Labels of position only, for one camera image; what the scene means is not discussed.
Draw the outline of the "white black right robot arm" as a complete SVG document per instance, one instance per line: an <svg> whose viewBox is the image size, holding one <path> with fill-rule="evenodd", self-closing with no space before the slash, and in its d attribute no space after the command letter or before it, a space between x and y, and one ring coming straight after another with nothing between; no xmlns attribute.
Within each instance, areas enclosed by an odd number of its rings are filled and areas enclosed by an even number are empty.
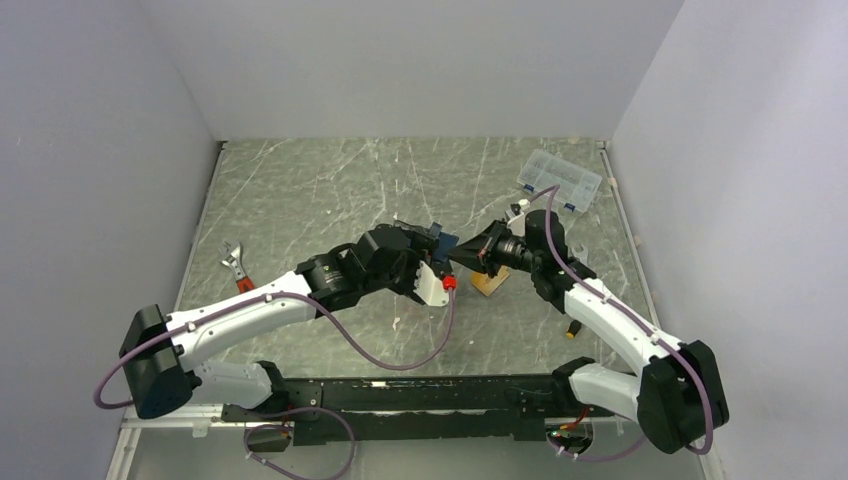
<svg viewBox="0 0 848 480"><path fill-rule="evenodd" d="M686 343L662 331L618 299L597 274L569 252L556 214L533 210L522 234L505 220L453 247L448 257L494 277L507 267L530 275L536 294L557 311L589 328L629 367L618 372L580 357L554 373L551 401L574 415L600 407L636 422L664 453L710 440L729 420L714 352L704 342Z"/></svg>

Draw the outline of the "blue leather card holder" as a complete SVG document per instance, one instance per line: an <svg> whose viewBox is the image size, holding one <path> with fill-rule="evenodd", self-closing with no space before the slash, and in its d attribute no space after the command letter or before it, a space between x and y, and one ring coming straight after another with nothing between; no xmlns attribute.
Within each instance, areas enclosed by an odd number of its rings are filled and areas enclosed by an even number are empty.
<svg viewBox="0 0 848 480"><path fill-rule="evenodd" d="M448 262L449 252L458 245L459 237L446 233L442 225L436 222L431 224L429 233L437 240L436 246L431 250L431 259L439 263Z"/></svg>

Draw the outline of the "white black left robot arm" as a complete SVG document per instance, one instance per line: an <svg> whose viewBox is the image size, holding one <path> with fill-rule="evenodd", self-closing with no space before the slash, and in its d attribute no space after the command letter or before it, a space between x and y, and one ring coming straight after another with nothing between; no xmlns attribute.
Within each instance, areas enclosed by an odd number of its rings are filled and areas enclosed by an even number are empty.
<svg viewBox="0 0 848 480"><path fill-rule="evenodd" d="M389 290L420 305L449 306L455 288L448 252L458 243L440 225L379 224L354 243L313 255L266 285L188 311L138 310L119 350L131 406L141 419L191 400L222 401L264 420L288 404L283 377L268 361L214 361L258 335L354 307Z"/></svg>

